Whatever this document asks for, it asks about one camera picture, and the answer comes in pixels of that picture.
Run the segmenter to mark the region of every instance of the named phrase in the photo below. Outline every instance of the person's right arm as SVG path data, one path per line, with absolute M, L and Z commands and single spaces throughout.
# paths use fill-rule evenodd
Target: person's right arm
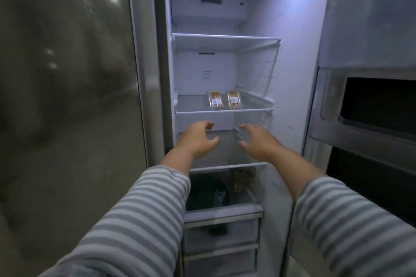
M 326 176 L 259 126 L 242 125 L 253 158 L 273 164 L 334 276 L 416 276 L 416 229 Z

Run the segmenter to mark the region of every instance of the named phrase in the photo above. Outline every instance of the sleeve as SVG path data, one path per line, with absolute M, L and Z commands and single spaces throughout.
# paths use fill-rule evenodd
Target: sleeve
M 146 170 L 77 247 L 42 277 L 172 277 L 184 229 L 189 177 Z
M 312 180 L 295 214 L 334 276 L 416 276 L 416 229 L 341 181 Z

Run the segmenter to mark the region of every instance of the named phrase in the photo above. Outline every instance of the drawer front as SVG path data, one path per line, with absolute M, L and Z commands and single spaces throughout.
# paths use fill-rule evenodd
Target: drawer front
M 185 261 L 185 277 L 223 277 L 255 271 L 256 250 Z
M 184 252 L 199 253 L 257 242 L 259 218 L 186 228 Z

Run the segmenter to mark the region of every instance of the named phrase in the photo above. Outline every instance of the striped sleeve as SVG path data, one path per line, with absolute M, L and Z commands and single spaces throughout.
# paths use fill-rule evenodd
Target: striped sleeve
M 77 247 L 42 277 L 172 277 L 184 229 L 189 177 L 146 170 Z
M 295 214 L 334 276 L 416 276 L 416 229 L 341 181 L 311 181 Z

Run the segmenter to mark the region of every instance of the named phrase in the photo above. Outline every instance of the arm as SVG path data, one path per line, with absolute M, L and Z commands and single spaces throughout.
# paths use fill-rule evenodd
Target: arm
M 257 160 L 273 164 L 334 276 L 416 276 L 416 229 L 315 168 L 259 126 L 242 125 Z
M 191 125 L 162 160 L 147 169 L 77 247 L 43 277 L 172 277 L 184 228 L 192 162 L 213 150 L 213 123 Z

